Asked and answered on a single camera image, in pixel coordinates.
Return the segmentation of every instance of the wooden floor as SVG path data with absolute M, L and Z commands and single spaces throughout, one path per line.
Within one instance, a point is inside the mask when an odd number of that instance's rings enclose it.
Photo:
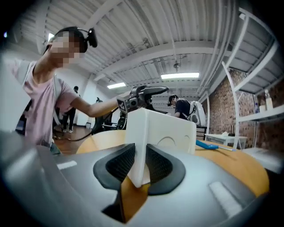
M 57 131 L 61 131 L 60 127 L 56 127 L 55 129 Z M 72 142 L 64 140 L 64 138 L 70 138 L 72 140 L 79 139 L 87 135 L 90 131 L 90 129 L 86 129 L 85 127 L 74 125 L 73 133 L 56 133 L 57 136 L 61 137 L 61 140 L 54 139 L 54 142 L 63 154 L 75 154 L 78 150 L 78 147 L 83 143 L 85 139 Z

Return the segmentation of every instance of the bottle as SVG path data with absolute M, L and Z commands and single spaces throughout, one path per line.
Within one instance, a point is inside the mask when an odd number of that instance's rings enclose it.
M 256 107 L 255 107 L 255 113 L 259 113 L 259 106 L 258 106 L 258 103 L 257 103 L 257 102 L 255 103 L 255 106 L 256 106 Z
M 272 99 L 270 97 L 270 94 L 268 93 L 268 90 L 265 90 L 265 100 L 266 100 L 266 110 L 272 110 L 273 109 L 273 104 L 272 104 Z

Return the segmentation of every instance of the black shirt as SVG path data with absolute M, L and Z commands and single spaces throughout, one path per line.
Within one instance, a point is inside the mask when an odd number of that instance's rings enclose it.
M 190 111 L 190 104 L 187 100 L 185 100 L 184 98 L 180 98 L 179 100 L 176 101 L 176 110 L 174 113 L 180 112 L 179 118 L 186 120 L 186 117 L 182 113 L 188 116 L 189 111 Z

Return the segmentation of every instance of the vr headset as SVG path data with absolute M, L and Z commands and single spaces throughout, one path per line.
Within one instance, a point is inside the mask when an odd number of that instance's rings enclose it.
M 82 28 L 78 28 L 76 26 L 74 27 L 66 27 L 61 29 L 60 31 L 58 31 L 54 36 L 57 36 L 59 33 L 63 32 L 63 31 L 67 31 L 70 33 L 73 33 L 74 37 L 79 38 L 80 43 L 82 43 L 82 49 L 80 49 L 81 53 L 85 53 L 88 49 L 88 43 L 91 47 L 96 48 L 98 46 L 98 41 L 97 41 L 97 37 L 96 37 L 96 33 L 94 28 L 90 28 L 88 31 L 84 30 Z M 82 34 L 81 31 L 84 31 L 87 33 L 87 37 L 85 38 Z

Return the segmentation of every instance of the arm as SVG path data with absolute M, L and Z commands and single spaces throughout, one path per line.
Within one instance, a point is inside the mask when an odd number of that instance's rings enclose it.
M 130 92 L 127 91 L 126 93 L 123 93 L 119 96 L 125 97 L 129 95 L 129 93 Z M 71 102 L 71 106 L 82 111 L 89 117 L 100 117 L 111 112 L 114 108 L 118 107 L 118 104 L 116 101 L 116 97 L 106 102 L 98 102 L 92 105 L 84 101 L 82 98 L 77 97 Z
M 179 117 L 180 115 L 181 115 L 180 112 L 175 112 L 175 113 L 174 113 L 174 116 L 175 116 L 175 117 Z

